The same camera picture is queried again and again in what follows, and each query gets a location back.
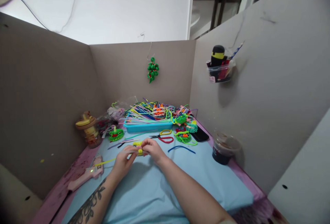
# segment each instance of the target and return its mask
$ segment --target light blue cloth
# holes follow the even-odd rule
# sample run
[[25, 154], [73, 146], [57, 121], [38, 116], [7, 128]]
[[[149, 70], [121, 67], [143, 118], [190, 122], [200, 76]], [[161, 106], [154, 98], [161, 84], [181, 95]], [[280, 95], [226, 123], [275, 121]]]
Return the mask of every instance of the light blue cloth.
[[[152, 132], [136, 137], [141, 141], [159, 132]], [[134, 134], [126, 133], [125, 137]], [[197, 146], [187, 146], [176, 139], [165, 144], [157, 139], [165, 154], [181, 169], [199, 182], [230, 214], [238, 209], [251, 205], [253, 195], [242, 181], [228, 167], [223, 166], [212, 157], [212, 148], [207, 142], [199, 142]], [[100, 145], [97, 155], [102, 155], [103, 161], [113, 159], [126, 146], [121, 148], [108, 147], [105, 138]], [[184, 148], [170, 148], [182, 145], [196, 152]], [[82, 204], [109, 174], [114, 162], [104, 164], [104, 173], [98, 179], [90, 179], [82, 185], [62, 221], [66, 224], [78, 211]], [[108, 206], [103, 223], [189, 223], [186, 219], [171, 187], [150, 156], [137, 157], [125, 178], [118, 185]]]

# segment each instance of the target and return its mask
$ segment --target forearm tattoo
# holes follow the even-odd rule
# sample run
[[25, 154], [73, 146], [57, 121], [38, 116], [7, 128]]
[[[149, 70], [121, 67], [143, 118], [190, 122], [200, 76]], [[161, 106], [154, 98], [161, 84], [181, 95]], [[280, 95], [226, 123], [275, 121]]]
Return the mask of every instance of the forearm tattoo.
[[101, 184], [87, 199], [87, 201], [85, 201], [81, 208], [75, 213], [75, 215], [69, 221], [69, 224], [82, 224], [84, 217], [86, 217], [85, 223], [87, 223], [89, 218], [94, 216], [94, 211], [92, 208], [96, 205], [97, 200], [101, 200], [102, 198], [101, 192], [105, 189], [105, 187], [103, 186], [105, 181], [106, 178], [101, 182]]

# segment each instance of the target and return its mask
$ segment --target hand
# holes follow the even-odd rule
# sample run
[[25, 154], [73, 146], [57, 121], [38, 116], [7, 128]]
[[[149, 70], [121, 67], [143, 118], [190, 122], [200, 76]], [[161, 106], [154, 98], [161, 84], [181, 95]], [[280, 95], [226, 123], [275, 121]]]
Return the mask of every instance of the hand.
[[114, 166], [111, 170], [111, 173], [114, 174], [115, 178], [118, 180], [118, 183], [126, 176], [128, 171], [130, 170], [136, 156], [138, 155], [136, 152], [132, 153], [131, 151], [138, 151], [137, 147], [133, 147], [131, 145], [126, 146], [122, 151], [129, 151], [127, 153], [120, 152], [114, 163]]
[[158, 145], [157, 141], [146, 138], [142, 144], [141, 147], [144, 151], [147, 151], [150, 153], [151, 157], [154, 159], [155, 163], [159, 166], [163, 161], [168, 159], [166, 154], [163, 152], [161, 147]]

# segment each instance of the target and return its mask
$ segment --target red scissors handle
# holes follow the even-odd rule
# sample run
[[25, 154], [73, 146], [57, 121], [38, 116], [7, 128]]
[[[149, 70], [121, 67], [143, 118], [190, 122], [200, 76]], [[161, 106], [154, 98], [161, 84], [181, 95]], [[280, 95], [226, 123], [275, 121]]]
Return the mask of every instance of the red scissors handle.
[[164, 143], [171, 143], [171, 142], [173, 142], [174, 141], [174, 138], [173, 137], [171, 137], [171, 136], [168, 136], [168, 137], [163, 137], [163, 138], [161, 138], [161, 137], [158, 137], [158, 139], [160, 139], [162, 142], [164, 142]]

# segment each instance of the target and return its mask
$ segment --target black phone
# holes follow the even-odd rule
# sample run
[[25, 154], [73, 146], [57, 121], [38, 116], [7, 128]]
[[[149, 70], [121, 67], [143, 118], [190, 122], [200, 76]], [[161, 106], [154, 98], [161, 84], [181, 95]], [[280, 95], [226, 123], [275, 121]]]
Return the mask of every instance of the black phone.
[[191, 135], [195, 138], [196, 141], [206, 141], [209, 139], [209, 136], [207, 133], [205, 133], [200, 127], [198, 127], [198, 130], [196, 133], [191, 133]]

